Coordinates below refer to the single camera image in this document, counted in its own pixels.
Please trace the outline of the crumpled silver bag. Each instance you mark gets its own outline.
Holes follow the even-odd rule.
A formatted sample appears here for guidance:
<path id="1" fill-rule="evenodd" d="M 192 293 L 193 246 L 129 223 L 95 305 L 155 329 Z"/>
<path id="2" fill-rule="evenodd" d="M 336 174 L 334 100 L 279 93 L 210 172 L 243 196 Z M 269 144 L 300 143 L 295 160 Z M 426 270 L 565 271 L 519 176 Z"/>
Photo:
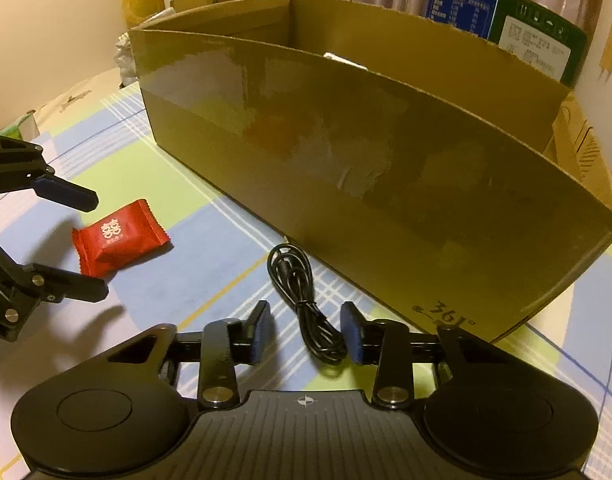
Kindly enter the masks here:
<path id="1" fill-rule="evenodd" d="M 138 80 L 136 63 L 127 32 L 117 38 L 114 61 L 120 70 L 120 87 L 125 88 Z"/>

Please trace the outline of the checkered tablecloth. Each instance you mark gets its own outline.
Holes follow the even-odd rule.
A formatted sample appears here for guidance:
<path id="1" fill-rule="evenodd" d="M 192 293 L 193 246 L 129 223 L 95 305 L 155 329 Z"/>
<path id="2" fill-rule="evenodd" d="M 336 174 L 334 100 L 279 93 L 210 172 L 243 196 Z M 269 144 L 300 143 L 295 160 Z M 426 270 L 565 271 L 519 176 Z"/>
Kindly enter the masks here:
<path id="1" fill-rule="evenodd" d="M 18 340 L 0 339 L 0 479 L 27 468 L 10 433 L 10 414 L 29 388 L 157 323 L 200 330 L 216 318 L 271 304 L 277 336 L 256 367 L 237 372 L 242 390 L 368 389 L 375 370 L 328 367 L 304 347 L 296 316 L 268 278 L 266 257 L 280 237 L 157 148 L 141 93 L 80 93 L 39 139 L 58 174 L 93 188 L 89 214 L 56 204 L 56 268 L 75 271 L 72 231 L 144 198 L 170 237 L 161 255 L 121 270 L 108 298 L 39 307 Z M 552 304 L 501 347 L 581 391 L 600 430 L 586 474 L 612 479 L 612 246 Z"/>

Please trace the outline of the brown cardboard box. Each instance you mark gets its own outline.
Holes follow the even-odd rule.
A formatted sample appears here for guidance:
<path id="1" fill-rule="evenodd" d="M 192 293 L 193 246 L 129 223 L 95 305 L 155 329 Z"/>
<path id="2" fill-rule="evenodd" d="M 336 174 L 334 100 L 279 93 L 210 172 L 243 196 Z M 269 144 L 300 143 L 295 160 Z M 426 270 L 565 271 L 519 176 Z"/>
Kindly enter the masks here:
<path id="1" fill-rule="evenodd" d="M 232 0 L 129 37 L 160 148 L 423 330 L 497 340 L 612 244 L 569 90 L 468 32 Z"/>

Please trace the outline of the dark green carton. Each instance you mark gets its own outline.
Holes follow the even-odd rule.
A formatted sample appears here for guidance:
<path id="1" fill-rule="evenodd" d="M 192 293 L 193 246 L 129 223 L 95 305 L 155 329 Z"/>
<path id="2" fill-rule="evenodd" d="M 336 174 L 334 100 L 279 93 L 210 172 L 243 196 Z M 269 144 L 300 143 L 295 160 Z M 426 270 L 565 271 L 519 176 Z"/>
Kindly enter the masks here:
<path id="1" fill-rule="evenodd" d="M 586 48 L 581 28 L 532 0 L 498 0 L 488 40 L 567 87 Z"/>

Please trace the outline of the red candy packet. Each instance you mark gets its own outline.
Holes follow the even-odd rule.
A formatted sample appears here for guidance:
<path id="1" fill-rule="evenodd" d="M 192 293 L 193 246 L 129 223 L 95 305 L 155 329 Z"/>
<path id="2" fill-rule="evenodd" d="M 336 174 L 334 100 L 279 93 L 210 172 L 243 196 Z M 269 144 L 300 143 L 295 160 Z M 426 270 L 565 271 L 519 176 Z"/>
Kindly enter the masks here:
<path id="1" fill-rule="evenodd" d="M 79 270 L 105 278 L 170 242 L 144 198 L 123 206 L 96 223 L 72 231 Z"/>

